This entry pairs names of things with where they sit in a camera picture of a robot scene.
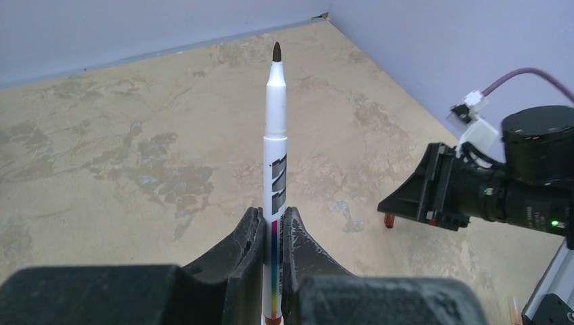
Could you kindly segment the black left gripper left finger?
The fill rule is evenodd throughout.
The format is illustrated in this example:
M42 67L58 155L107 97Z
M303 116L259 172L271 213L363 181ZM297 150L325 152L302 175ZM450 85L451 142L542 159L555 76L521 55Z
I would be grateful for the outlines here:
M265 223L249 208L191 263L30 267L1 285L2 324L258 324Z

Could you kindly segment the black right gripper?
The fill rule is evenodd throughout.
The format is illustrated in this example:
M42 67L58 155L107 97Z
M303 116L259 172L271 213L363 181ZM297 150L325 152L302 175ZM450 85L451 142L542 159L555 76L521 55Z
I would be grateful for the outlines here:
M466 228L470 217L458 212L447 195L455 162L453 148L429 144L415 171L378 203L377 211L451 231Z

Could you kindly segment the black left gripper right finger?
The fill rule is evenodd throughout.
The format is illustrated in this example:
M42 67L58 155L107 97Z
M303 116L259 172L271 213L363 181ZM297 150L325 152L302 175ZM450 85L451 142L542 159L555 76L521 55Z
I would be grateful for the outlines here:
M352 274L309 234L295 207L286 210L283 239L285 324L488 323L458 280Z

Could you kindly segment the brown pen cap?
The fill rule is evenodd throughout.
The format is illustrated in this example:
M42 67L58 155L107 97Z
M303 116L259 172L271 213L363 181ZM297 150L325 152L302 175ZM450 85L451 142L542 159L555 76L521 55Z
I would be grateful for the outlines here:
M393 229L395 223L395 216L389 213L386 213L384 216L384 226L387 229Z

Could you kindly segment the white pen brown end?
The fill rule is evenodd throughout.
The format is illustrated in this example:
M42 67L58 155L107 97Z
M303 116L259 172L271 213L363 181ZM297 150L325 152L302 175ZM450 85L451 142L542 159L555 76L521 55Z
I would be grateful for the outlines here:
M263 254L262 314L264 324L282 321L283 219L286 212L286 81L282 50L273 46L266 84L265 132L263 136Z

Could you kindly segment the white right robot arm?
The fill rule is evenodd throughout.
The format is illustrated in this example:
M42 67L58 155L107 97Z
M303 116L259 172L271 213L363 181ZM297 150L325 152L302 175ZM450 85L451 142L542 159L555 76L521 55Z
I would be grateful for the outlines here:
M430 143L378 211L456 231L473 217L562 236L573 248L573 109L538 106L501 124L505 162L469 142Z

